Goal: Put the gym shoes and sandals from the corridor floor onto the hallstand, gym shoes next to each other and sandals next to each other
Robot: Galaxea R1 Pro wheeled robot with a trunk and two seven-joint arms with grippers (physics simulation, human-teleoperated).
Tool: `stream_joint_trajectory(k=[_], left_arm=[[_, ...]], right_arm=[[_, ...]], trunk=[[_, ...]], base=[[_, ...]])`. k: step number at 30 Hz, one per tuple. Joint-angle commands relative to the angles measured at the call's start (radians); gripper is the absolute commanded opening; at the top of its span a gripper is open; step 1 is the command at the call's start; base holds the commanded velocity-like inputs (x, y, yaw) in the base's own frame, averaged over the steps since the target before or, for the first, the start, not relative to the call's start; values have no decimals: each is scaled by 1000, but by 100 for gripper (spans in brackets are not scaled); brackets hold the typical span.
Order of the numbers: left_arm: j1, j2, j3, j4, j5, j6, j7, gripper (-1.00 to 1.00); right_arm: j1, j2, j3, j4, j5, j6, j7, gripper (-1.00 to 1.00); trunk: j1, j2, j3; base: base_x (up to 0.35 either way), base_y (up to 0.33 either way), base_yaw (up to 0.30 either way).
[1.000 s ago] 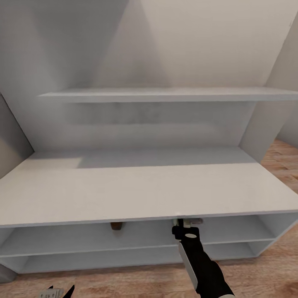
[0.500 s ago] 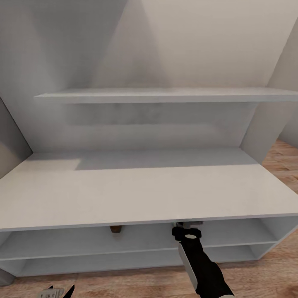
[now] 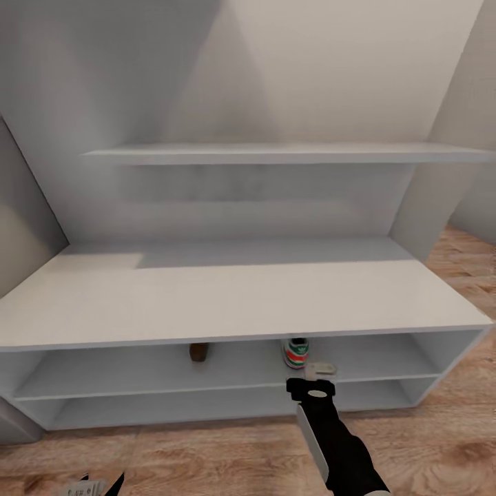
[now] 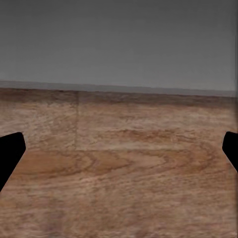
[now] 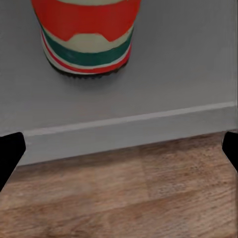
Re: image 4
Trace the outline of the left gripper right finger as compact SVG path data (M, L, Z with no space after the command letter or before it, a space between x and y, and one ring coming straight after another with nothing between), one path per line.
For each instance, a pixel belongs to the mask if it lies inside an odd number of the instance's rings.
M238 134L226 132L222 149L238 172Z

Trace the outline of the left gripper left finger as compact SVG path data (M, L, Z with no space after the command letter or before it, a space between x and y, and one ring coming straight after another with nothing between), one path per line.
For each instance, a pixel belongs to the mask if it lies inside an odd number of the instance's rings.
M26 151L21 132L0 138L0 191Z

